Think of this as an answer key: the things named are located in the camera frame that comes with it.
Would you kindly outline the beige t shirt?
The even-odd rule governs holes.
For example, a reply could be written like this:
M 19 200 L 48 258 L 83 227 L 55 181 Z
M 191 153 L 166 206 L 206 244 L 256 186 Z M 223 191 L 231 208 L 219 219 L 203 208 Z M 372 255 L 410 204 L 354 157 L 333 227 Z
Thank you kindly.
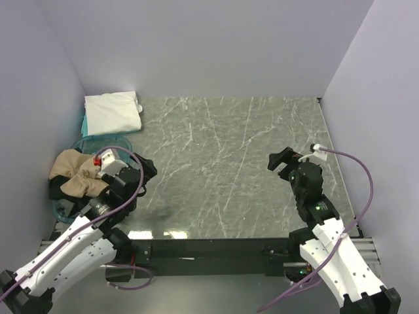
M 67 179 L 59 187 L 67 196 L 95 198 L 108 187 L 108 184 L 100 179 L 99 172 L 100 166 L 94 164 L 93 155 L 67 149 L 55 159 L 48 179 Z

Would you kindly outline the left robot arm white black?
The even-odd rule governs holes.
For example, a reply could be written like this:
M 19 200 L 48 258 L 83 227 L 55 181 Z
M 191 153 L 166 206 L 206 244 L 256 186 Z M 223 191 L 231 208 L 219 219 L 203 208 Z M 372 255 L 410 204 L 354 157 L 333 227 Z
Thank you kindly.
M 101 161 L 108 187 L 92 198 L 72 225 L 41 254 L 16 271 L 1 273 L 1 301 L 12 313 L 48 313 L 73 285 L 105 264 L 125 266 L 135 261 L 131 239 L 116 224 L 122 222 L 157 175 L 152 160 L 134 158 L 135 169 L 118 161 Z

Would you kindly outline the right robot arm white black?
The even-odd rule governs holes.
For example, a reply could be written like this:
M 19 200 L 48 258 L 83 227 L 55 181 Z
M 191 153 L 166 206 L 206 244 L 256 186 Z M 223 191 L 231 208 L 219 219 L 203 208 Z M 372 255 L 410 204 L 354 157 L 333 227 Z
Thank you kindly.
M 269 156 L 269 170 L 274 171 L 280 164 L 285 164 L 278 175 L 291 185 L 297 211 L 307 225 L 289 234 L 287 253 L 293 260 L 307 262 L 312 271 L 261 306 L 258 312 L 284 298 L 314 288 L 314 278 L 327 285 L 341 313 L 399 311 L 399 293 L 395 288 L 386 287 L 374 274 L 348 234 L 363 215 L 359 214 L 349 226 L 345 226 L 335 206 L 323 193 L 320 164 L 326 162 L 329 153 L 328 148 L 313 144 L 306 155 L 287 147 Z

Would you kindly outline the folded white t shirt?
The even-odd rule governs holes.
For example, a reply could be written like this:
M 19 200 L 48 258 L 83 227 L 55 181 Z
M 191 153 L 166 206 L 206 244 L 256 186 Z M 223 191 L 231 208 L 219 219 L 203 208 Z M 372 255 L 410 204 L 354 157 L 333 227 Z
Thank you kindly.
M 133 133 L 142 127 L 143 107 L 134 91 L 85 96 L 84 108 L 88 136 Z

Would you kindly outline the folded teal t shirt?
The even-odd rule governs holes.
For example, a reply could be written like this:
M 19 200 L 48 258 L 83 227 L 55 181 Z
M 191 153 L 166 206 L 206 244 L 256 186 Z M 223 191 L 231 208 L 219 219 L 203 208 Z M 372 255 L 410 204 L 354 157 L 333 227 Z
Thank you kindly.
M 83 115 L 82 125 L 81 125 L 81 137 L 88 136 L 88 124 L 86 114 Z

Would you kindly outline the teal transparent plastic basket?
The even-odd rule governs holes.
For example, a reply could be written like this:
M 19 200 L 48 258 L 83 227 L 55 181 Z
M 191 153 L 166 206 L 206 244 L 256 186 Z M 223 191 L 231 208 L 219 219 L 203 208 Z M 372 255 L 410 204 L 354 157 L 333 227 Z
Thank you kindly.
M 95 154 L 99 149 L 107 146 L 120 146 L 132 151 L 131 142 L 121 135 L 92 135 L 82 137 L 72 144 L 71 149 L 83 154 Z M 64 224 L 71 224 L 78 212 L 88 203 L 90 198 L 81 199 L 65 196 L 60 186 L 68 181 L 62 175 L 50 180 L 48 184 L 48 195 L 52 200 L 52 214 L 54 218 Z

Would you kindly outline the black t shirt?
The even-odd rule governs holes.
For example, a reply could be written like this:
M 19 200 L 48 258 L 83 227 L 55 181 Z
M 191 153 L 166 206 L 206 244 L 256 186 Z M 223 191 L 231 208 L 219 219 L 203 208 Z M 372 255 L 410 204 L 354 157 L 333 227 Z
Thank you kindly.
M 48 181 L 48 197 L 50 200 L 68 200 L 75 202 L 77 200 L 88 201 L 87 196 L 75 197 L 64 193 L 61 189 L 62 185 L 69 181 L 68 177 L 58 175 Z

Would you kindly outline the black base beam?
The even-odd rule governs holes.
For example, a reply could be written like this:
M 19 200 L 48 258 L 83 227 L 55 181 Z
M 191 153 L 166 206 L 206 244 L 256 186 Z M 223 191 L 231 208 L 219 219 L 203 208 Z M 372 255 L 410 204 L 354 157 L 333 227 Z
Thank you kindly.
M 154 276 L 263 274 L 298 281 L 312 271 L 287 238 L 135 239 L 113 262 Z

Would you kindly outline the aluminium rail frame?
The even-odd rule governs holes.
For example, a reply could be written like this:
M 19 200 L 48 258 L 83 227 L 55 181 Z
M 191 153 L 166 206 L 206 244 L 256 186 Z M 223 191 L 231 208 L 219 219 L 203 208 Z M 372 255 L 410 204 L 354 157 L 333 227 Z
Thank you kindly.
M 53 243 L 55 239 L 61 236 L 69 228 L 68 224 L 57 221 L 54 227 L 54 231 L 48 240 L 42 240 L 39 250 L 37 252 L 40 255 L 46 248 Z M 152 240 L 155 239 L 157 233 L 153 233 L 151 230 L 134 230 L 125 231 L 128 237 L 132 240 Z M 185 231 L 166 230 L 162 233 L 163 239 L 188 239 L 188 233 Z M 368 264 L 380 264 L 380 259 L 376 251 L 376 247 L 371 238 L 352 238 L 357 250 Z

